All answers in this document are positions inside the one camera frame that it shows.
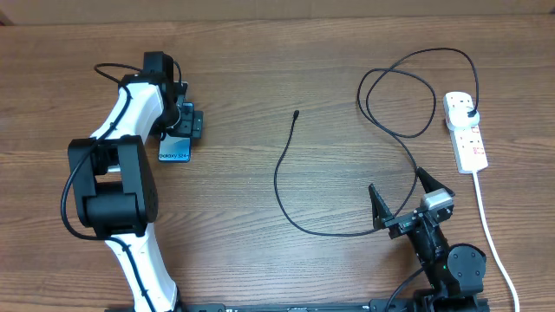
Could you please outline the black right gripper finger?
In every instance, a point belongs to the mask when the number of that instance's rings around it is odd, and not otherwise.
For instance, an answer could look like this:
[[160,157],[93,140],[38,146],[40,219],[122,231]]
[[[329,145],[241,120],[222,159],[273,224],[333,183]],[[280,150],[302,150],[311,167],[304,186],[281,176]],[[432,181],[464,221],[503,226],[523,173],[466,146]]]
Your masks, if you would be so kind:
[[454,191],[442,184],[439,180],[433,178],[426,170],[422,167],[416,168],[416,176],[421,181],[422,187],[424,188],[425,193],[431,193],[434,191],[438,191],[440,189],[444,189],[449,196],[454,195]]
[[385,229],[385,224],[394,216],[373,184],[369,185],[369,196],[372,205],[373,227],[375,230]]

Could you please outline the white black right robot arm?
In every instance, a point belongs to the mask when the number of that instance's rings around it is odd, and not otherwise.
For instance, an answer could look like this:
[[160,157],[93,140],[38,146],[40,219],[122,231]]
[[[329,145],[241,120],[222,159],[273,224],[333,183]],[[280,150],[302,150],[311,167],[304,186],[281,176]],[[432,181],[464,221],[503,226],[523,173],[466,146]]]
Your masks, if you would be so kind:
[[389,299],[369,301],[371,311],[488,311],[484,289],[486,254],[471,244],[448,243],[440,223],[454,212],[454,192],[423,168],[416,169],[425,194],[418,208],[403,216],[391,213],[373,185],[369,186],[373,226],[392,239],[406,236],[421,267]]

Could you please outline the blue Samsung Galaxy smartphone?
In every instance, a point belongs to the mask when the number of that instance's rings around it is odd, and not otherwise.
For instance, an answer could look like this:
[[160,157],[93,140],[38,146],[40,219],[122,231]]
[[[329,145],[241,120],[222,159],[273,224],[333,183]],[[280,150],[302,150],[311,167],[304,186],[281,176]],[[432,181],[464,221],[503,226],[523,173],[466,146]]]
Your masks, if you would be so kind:
[[162,162],[188,162],[191,158],[191,140],[173,135],[173,127],[168,127],[160,136],[158,160]]

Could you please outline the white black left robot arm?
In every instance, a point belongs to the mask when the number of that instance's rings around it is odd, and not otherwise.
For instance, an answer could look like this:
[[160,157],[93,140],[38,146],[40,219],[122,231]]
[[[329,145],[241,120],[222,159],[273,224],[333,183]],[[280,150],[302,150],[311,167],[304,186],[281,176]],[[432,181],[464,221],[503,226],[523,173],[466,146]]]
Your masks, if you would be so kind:
[[112,250],[134,297],[132,311],[181,311],[155,235],[159,198],[145,144],[156,136],[159,161],[186,163],[204,116],[187,100],[188,84],[170,55],[146,52],[142,68],[129,70],[116,82],[118,100],[104,123],[69,144],[62,222],[73,236]]

